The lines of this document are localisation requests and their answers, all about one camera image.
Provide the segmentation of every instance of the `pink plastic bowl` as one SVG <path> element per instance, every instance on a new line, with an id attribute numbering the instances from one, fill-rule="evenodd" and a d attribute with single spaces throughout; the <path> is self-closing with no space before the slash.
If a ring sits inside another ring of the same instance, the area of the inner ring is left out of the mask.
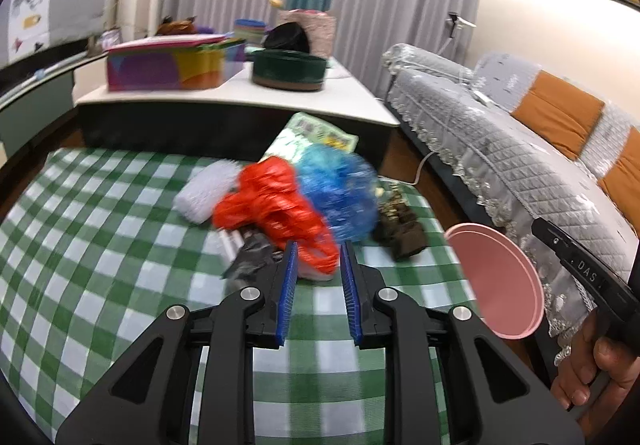
<path id="1" fill-rule="evenodd" d="M 484 225 L 445 232 L 471 283 L 484 322 L 503 339 L 523 339 L 540 325 L 544 296 L 531 262 L 511 240 Z"/>

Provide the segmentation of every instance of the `orange cushion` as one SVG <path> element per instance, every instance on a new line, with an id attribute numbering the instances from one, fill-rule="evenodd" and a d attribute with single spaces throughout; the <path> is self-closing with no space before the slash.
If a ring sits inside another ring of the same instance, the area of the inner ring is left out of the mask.
<path id="1" fill-rule="evenodd" d="M 640 234 L 640 132 L 636 128 L 631 128 L 625 148 L 598 185 Z"/>
<path id="2" fill-rule="evenodd" d="M 541 71 L 511 116 L 576 160 L 603 107 L 593 95 Z"/>

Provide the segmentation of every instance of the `white bath sponge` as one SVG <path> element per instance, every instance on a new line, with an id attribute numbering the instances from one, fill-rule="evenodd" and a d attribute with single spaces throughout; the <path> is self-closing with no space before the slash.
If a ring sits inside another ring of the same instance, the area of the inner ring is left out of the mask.
<path id="1" fill-rule="evenodd" d="M 238 182 L 242 166 L 218 160 L 191 178 L 174 198 L 174 208 L 191 223 L 200 225 L 213 214 L 213 208 Z"/>

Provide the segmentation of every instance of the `metal screw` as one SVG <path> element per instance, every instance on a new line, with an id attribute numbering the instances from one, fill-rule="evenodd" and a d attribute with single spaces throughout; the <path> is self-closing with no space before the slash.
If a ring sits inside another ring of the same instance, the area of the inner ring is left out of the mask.
<path id="1" fill-rule="evenodd" d="M 393 288 L 383 288 L 378 292 L 378 297 L 386 301 L 396 300 L 398 298 L 398 292 Z"/>
<path id="2" fill-rule="evenodd" d="M 456 306 L 453 308 L 453 317 L 458 320 L 469 320 L 471 319 L 471 310 L 466 306 Z"/>
<path id="3" fill-rule="evenodd" d="M 249 286 L 240 292 L 240 297 L 244 300 L 256 300 L 260 297 L 260 290 L 254 288 L 253 286 Z"/>
<path id="4" fill-rule="evenodd" d="M 185 313 L 186 311 L 182 306 L 176 305 L 172 306 L 166 311 L 166 316 L 171 320 L 180 320 L 182 317 L 184 317 Z"/>

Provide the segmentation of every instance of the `red plastic bag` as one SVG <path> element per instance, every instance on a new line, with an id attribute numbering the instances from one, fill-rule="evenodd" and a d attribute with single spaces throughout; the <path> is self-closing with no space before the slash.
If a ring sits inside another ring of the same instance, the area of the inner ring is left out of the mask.
<path id="1" fill-rule="evenodd" d="M 338 263 L 338 247 L 322 217 L 298 193 L 294 169 L 286 160 L 270 156 L 248 165 L 239 176 L 240 190 L 227 194 L 213 211 L 213 223 L 234 230 L 258 225 L 279 248 L 298 242 L 300 259 L 331 274 Z"/>

